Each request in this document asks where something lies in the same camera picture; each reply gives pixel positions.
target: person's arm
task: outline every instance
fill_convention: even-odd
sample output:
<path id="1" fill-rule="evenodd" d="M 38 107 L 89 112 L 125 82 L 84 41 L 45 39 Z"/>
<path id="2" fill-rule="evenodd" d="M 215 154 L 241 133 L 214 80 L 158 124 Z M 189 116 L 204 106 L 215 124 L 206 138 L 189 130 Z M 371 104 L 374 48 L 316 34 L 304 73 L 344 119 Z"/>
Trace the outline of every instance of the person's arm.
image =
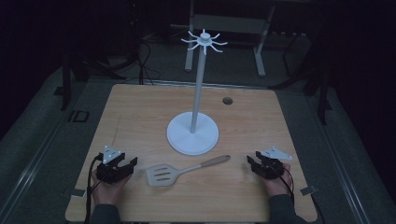
<path id="1" fill-rule="evenodd" d="M 290 171 L 290 165 L 284 164 L 287 171 Z M 289 172 L 282 175 L 285 182 L 291 186 L 291 177 Z M 289 188 L 279 178 L 263 179 L 264 186 L 268 193 L 268 203 L 270 206 L 270 223 L 271 224 L 300 224 L 307 223 L 301 217 L 298 217 L 291 201 Z"/>
<path id="2" fill-rule="evenodd" d="M 100 182 L 96 176 L 96 170 L 92 172 L 93 185 L 96 188 L 92 192 L 95 207 L 91 216 L 91 224 L 120 224 L 120 214 L 117 203 L 120 201 L 120 196 L 123 187 L 131 178 L 127 176 L 121 181 L 112 185 L 106 182 Z"/>

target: forearm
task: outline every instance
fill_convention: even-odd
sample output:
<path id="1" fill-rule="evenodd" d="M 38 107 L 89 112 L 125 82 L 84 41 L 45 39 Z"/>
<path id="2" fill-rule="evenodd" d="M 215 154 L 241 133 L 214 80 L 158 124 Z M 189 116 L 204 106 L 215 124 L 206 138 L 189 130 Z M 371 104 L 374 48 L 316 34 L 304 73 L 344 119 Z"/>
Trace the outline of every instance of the forearm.
<path id="1" fill-rule="evenodd" d="M 298 217 L 294 211 L 294 206 L 291 202 L 290 196 L 287 194 L 280 194 L 270 197 L 270 223 L 271 224 L 300 224 L 307 223 L 301 217 Z"/>
<path id="2" fill-rule="evenodd" d="M 93 209 L 91 224 L 120 224 L 120 214 L 117 206 L 112 204 L 97 204 Z"/>

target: human hand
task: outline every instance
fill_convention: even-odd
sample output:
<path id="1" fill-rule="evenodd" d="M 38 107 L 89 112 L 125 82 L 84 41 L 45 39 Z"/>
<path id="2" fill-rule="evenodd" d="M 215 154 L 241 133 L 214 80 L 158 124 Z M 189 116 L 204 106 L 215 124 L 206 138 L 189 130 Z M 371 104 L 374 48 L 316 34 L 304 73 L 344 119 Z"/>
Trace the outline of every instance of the human hand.
<path id="1" fill-rule="evenodd" d="M 100 180 L 96 176 L 96 173 L 97 170 L 94 170 L 92 172 L 93 186 L 96 186 L 96 188 L 92 192 L 93 201 L 95 202 L 95 204 L 117 205 L 117 203 L 120 201 L 122 189 L 131 178 L 131 175 L 128 175 L 119 182 L 110 185 L 103 181 L 100 182 Z"/>
<path id="2" fill-rule="evenodd" d="M 283 163 L 283 167 L 287 170 L 290 171 L 290 165 L 287 163 Z M 282 175 L 282 178 L 285 180 L 285 182 L 289 185 L 289 188 L 291 186 L 291 177 L 289 172 L 284 172 Z M 267 189 L 267 193 L 269 197 L 279 195 L 279 194 L 289 194 L 289 189 L 288 187 L 282 182 L 280 178 L 277 179 L 262 179 L 262 182 L 264 183 L 264 186 Z"/>

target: dark background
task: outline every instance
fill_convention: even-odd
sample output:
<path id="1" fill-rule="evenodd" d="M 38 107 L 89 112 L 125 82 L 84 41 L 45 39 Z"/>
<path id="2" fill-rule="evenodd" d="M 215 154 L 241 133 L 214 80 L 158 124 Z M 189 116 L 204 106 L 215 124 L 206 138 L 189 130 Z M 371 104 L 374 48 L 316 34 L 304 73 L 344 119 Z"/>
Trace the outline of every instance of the dark background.
<path id="1" fill-rule="evenodd" d="M 131 15 L 123 11 L 128 1 L 112 1 L 111 6 L 105 2 L 0 0 L 0 137 L 18 119 L 44 80 L 61 66 L 62 53 L 69 49 L 70 42 L 73 48 L 99 59 L 109 52 L 128 53 L 134 45 L 122 42 L 131 20 Z M 145 1 L 133 15 L 167 35 L 167 24 L 188 24 L 186 2 Z M 234 10 L 233 4 L 225 8 Z M 331 85 L 395 200 L 396 6 L 384 0 L 348 0 L 338 7 L 320 8 L 326 22 L 314 39 L 332 66 Z M 291 24 L 301 23 L 305 13 L 283 3 L 276 11 L 272 29 L 292 31 L 297 26 Z M 290 15 L 294 20 L 288 21 Z M 109 24 L 99 22 L 101 19 Z M 113 34 L 107 37 L 113 38 L 112 44 L 103 41 L 108 34 Z"/>

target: beige spatula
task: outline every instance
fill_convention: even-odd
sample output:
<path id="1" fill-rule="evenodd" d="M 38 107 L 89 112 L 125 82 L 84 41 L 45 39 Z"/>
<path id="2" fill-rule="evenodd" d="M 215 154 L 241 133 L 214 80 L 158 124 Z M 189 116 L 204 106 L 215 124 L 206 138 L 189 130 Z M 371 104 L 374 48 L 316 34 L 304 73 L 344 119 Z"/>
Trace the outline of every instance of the beige spatula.
<path id="1" fill-rule="evenodd" d="M 168 164 L 152 166 L 146 170 L 146 174 L 148 176 L 148 184 L 152 187 L 170 186 L 173 185 L 177 178 L 182 174 L 199 168 L 204 168 L 206 166 L 218 164 L 227 161 L 230 158 L 231 157 L 229 155 L 219 156 L 212 160 L 204 161 L 202 163 L 193 165 L 182 170 L 175 169 L 173 166 Z"/>

